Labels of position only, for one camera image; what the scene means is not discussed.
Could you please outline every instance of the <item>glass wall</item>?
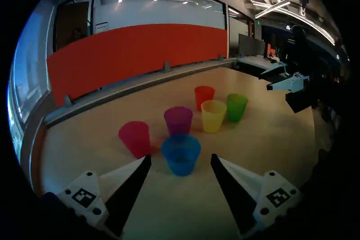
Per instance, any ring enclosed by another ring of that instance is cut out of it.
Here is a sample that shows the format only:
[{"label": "glass wall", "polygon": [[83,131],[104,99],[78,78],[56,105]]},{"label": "glass wall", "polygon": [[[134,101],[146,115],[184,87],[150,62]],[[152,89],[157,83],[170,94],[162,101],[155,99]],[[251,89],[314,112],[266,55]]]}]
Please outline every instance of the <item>glass wall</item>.
[{"label": "glass wall", "polygon": [[32,108],[49,89],[46,58],[51,17],[55,15],[52,0],[41,0],[31,13],[19,37],[13,60],[15,101],[20,122],[25,124]]},{"label": "glass wall", "polygon": [[7,106],[10,132],[19,158],[31,111],[50,88],[46,59],[53,52],[54,0],[41,0],[19,37],[9,78]]},{"label": "glass wall", "polygon": [[94,34],[155,23],[183,23],[225,29],[223,4],[213,0],[94,1]]}]

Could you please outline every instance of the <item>plastic cup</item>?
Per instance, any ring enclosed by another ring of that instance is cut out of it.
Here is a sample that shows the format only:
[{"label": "plastic cup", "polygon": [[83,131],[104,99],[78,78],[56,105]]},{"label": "plastic cup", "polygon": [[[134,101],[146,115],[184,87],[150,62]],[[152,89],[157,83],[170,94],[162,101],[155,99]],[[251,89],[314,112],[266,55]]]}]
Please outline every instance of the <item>plastic cup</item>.
[{"label": "plastic cup", "polygon": [[188,134],[191,128],[193,112],[185,107],[173,107],[164,113],[164,118],[170,136]]},{"label": "plastic cup", "polygon": [[218,132],[226,113],[226,105],[217,100],[208,100],[201,105],[202,126],[209,133]]},{"label": "plastic cup", "polygon": [[230,122],[239,122],[244,114],[248,99],[244,95],[228,95],[228,120]]},{"label": "plastic cup", "polygon": [[137,159],[151,154],[149,126],[142,121],[131,121],[119,130],[119,138]]},{"label": "plastic cup", "polygon": [[201,112],[201,104],[214,98],[215,89],[210,86],[198,86],[195,88],[196,108]]},{"label": "plastic cup", "polygon": [[193,172],[200,149],[199,141],[187,134],[173,135],[161,145],[161,152],[169,168],[177,176],[186,176]]}]

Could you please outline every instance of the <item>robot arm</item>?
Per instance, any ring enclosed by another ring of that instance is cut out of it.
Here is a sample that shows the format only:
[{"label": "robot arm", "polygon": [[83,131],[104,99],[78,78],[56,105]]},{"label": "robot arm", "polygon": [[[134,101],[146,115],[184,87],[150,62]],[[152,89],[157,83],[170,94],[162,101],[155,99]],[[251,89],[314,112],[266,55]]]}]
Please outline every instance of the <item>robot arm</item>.
[{"label": "robot arm", "polygon": [[80,219],[92,231],[120,239],[150,167],[148,155],[100,176],[86,171],[59,194],[47,193],[44,197],[52,207],[62,204],[68,208],[75,216],[74,222]]}]

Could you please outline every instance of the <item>light wood tabletop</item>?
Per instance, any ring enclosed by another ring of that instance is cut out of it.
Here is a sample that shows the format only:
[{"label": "light wood tabletop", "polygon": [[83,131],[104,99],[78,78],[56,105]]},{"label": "light wood tabletop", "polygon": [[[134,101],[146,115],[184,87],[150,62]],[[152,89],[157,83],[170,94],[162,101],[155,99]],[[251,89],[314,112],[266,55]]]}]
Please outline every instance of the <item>light wood tabletop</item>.
[{"label": "light wood tabletop", "polygon": [[[267,91],[268,82],[228,68],[216,68],[113,100],[51,127],[40,162],[43,191],[60,192],[86,170],[98,175],[134,161],[118,138],[128,121],[145,121],[153,146],[152,166],[124,227],[123,239],[234,239],[238,229],[210,165],[212,153],[257,174],[276,170],[299,186],[316,164],[312,110],[293,113],[288,91]],[[202,131],[194,88],[215,88],[226,102],[241,93],[249,102],[240,123],[224,121],[220,131]],[[173,106],[193,110],[190,134],[201,143],[194,172],[171,173],[160,147],[168,137],[163,118]]]}]

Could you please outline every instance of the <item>sign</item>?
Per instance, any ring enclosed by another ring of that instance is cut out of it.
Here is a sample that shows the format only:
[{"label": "sign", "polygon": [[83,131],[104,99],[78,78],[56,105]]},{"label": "sign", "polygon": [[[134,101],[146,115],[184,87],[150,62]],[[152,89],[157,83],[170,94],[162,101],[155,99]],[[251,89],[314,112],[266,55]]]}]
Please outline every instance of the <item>sign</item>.
[{"label": "sign", "polygon": [[105,32],[109,29],[108,23],[99,23],[95,25],[95,34]]}]

